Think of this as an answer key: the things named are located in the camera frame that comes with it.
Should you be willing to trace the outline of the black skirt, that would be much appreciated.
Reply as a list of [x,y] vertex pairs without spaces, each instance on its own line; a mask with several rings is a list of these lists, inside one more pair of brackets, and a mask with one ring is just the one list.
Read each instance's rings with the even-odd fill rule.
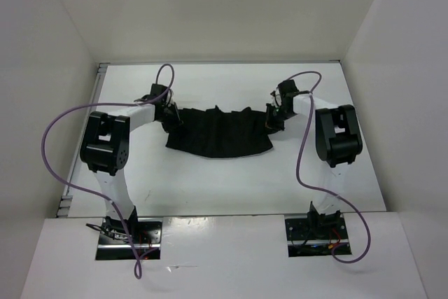
[[182,124],[173,129],[166,147],[205,158],[242,158],[273,149],[265,129],[265,114],[246,107],[223,112],[181,109]]

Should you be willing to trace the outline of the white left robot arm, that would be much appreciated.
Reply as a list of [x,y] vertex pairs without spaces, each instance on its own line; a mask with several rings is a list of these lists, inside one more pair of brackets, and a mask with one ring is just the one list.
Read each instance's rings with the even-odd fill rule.
[[154,95],[139,99],[110,113],[94,111],[89,115],[80,148],[81,161],[93,172],[106,196],[106,216],[102,230],[115,233],[121,241],[133,242],[139,236],[137,208],[130,199],[124,167],[130,156],[130,134],[137,128],[159,122],[166,132],[181,125],[172,91],[157,100]]

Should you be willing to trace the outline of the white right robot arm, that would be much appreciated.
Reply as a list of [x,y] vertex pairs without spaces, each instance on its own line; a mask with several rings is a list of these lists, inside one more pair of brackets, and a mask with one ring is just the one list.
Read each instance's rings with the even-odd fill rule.
[[[322,197],[310,202],[307,213],[307,230],[315,238],[322,238],[337,228],[341,211],[339,203],[352,209],[355,206],[342,197],[345,176],[351,164],[363,150],[363,140],[356,110],[350,104],[336,105],[315,98],[310,91],[277,88],[267,104],[267,129],[280,131],[293,117],[307,117],[304,135],[296,164],[298,183],[309,190],[320,192]],[[305,182],[300,166],[310,131],[314,131],[314,146],[321,165],[322,181],[317,186]]]

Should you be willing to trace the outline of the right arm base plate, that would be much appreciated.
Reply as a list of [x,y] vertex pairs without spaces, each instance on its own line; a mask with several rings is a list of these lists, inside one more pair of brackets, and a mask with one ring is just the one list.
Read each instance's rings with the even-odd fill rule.
[[336,256],[351,255],[351,247],[344,219],[338,224],[311,224],[306,217],[286,217],[286,241],[288,256],[312,257],[330,256],[336,248]]

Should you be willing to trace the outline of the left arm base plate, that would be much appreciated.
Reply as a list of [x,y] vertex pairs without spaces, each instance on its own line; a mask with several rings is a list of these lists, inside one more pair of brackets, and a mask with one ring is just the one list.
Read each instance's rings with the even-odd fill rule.
[[[133,260],[134,254],[123,230],[106,230],[106,220],[101,226],[90,225],[99,232],[95,260]],[[140,218],[132,233],[136,252],[143,260],[159,260],[162,242],[162,218]]]

